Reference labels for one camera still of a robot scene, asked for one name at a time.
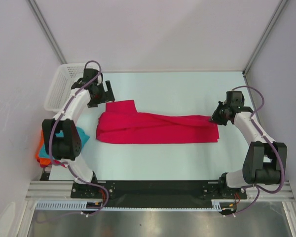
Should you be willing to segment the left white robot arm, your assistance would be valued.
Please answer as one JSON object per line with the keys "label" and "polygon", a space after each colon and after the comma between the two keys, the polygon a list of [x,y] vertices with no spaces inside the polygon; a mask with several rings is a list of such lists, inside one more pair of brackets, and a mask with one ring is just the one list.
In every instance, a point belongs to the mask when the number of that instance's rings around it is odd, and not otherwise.
{"label": "left white robot arm", "polygon": [[85,108],[113,102],[115,97],[110,81],[105,81],[100,70],[84,68],[83,76],[71,87],[71,93],[60,111],[42,122],[45,150],[53,165],[69,169],[75,182],[83,184],[82,192],[92,198],[98,194],[99,185],[94,171],[82,157],[82,141],[76,123]]}

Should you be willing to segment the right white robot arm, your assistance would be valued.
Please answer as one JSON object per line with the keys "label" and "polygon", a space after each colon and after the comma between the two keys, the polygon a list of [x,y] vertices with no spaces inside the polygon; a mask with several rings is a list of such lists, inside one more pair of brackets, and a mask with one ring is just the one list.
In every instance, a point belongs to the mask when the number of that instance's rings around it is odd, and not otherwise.
{"label": "right white robot arm", "polygon": [[285,182],[287,146],[275,141],[259,123],[256,111],[245,106],[245,98],[237,87],[226,92],[210,118],[217,125],[231,122],[249,145],[242,169],[221,175],[218,193],[231,197],[236,189],[256,187],[268,194],[281,191]]}

